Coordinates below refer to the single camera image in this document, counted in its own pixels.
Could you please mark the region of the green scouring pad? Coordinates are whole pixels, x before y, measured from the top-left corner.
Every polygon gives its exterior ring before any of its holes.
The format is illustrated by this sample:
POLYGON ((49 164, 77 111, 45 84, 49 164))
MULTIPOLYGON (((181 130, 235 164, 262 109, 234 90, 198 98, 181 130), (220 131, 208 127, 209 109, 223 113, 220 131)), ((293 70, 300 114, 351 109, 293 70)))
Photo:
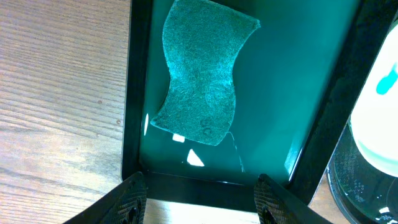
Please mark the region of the green scouring pad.
POLYGON ((217 146, 234 119, 233 67, 258 19, 207 0, 174 1, 162 31, 167 96, 151 125, 217 146))

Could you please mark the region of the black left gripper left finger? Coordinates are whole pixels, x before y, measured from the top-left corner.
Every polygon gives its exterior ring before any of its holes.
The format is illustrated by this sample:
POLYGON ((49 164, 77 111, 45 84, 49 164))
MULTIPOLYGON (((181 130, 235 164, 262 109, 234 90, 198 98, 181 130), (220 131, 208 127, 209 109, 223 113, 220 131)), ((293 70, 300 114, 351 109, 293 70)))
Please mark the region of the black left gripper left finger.
POLYGON ((65 224, 143 224, 146 200, 144 175, 136 172, 65 224))

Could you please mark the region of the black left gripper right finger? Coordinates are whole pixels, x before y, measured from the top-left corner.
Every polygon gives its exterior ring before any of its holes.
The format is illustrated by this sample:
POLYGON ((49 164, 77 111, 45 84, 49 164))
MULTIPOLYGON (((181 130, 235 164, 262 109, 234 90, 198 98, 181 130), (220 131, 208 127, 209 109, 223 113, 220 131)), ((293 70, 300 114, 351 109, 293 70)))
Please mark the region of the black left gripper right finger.
POLYGON ((261 224, 331 224, 266 174, 254 185, 254 201, 261 224))

